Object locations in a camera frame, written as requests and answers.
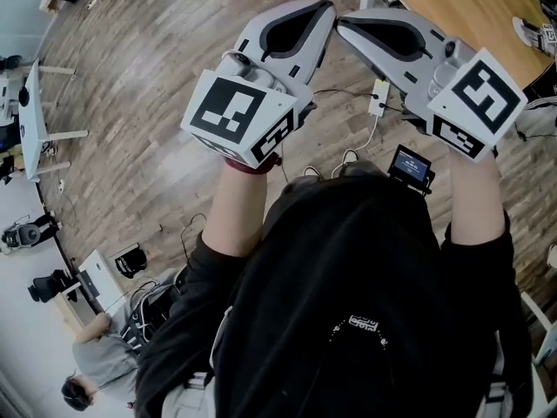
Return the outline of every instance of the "desk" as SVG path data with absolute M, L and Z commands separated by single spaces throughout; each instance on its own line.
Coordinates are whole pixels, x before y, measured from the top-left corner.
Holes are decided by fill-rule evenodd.
M 115 312 L 126 302 L 124 293 L 112 277 L 111 270 L 99 251 L 93 251 L 79 266 L 79 271 L 87 272 L 89 275 L 94 289 L 98 292 L 96 300 L 105 312 L 108 309 Z
M 551 64 L 551 59 L 525 46 L 513 27 L 513 17 L 541 26 L 547 23 L 538 0 L 400 0 L 475 50 L 485 47 L 505 67 L 520 88 L 526 88 Z M 373 0 L 361 0 L 371 8 Z
M 70 167 L 70 162 L 60 163 L 47 167 L 38 167 L 43 143 L 58 141 L 59 139 L 81 138 L 89 133 L 86 130 L 68 131 L 65 133 L 52 133 L 46 131 L 44 124 L 43 107 L 41 106 L 41 91 L 39 88 L 39 66 L 36 61 L 30 69 L 25 88 L 29 93 L 29 103 L 26 106 L 19 105 L 19 131 L 21 134 L 21 145 L 23 149 L 23 161 L 27 178 L 38 181 L 38 175 L 53 172 L 58 169 Z
M 58 293 L 54 298 L 54 305 L 56 305 L 58 312 L 61 314 L 64 324 L 70 328 L 74 336 L 85 328 L 84 322 L 77 315 L 70 301 L 66 299 L 65 294 Z

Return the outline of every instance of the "wooden table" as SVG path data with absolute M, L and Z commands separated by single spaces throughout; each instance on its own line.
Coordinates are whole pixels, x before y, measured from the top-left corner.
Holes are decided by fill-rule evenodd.
M 538 0 L 400 0 L 475 50 L 485 47 L 507 69 L 520 88 L 530 85 L 551 59 L 525 46 L 513 28 L 513 17 L 541 26 L 547 19 Z M 361 6 L 372 7 L 373 0 Z

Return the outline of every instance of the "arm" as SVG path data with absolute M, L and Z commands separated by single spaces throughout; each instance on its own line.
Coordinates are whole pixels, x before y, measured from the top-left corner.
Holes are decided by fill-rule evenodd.
M 453 188 L 452 242 L 479 245 L 505 232 L 505 214 L 495 157 L 489 153 L 475 164 L 451 149 Z
M 106 333 L 110 326 L 110 315 L 107 313 L 97 314 L 95 319 L 77 334 L 76 343 L 84 344 L 85 342 L 96 340 Z
M 266 196 L 266 174 L 225 165 L 203 231 L 204 243 L 224 255 L 247 256 L 261 239 Z
M 225 165 L 171 317 L 141 353 L 136 416 L 160 415 L 164 398 L 209 356 L 246 256 L 261 237 L 267 178 Z

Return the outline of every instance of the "black chair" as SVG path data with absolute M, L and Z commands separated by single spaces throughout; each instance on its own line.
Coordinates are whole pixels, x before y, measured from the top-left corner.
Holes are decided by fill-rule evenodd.
M 35 302 L 41 301 L 46 303 L 75 283 L 75 279 L 68 277 L 63 270 L 57 269 L 48 277 L 37 277 L 33 279 L 33 285 L 27 289 Z M 77 294 L 75 291 L 68 293 L 68 297 L 70 300 L 77 302 Z

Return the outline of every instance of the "shoe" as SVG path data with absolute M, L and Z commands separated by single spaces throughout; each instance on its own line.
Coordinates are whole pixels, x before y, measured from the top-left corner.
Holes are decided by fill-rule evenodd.
M 321 175 L 321 172 L 318 171 L 315 167 L 313 167 L 312 165 L 307 166 L 304 169 L 304 173 L 303 175 L 305 177 L 319 177 L 320 179 L 323 178 L 323 175 Z
M 348 149 L 347 151 L 345 151 L 345 154 L 342 155 L 342 165 L 355 163 L 356 161 L 359 161 L 359 155 L 353 149 Z

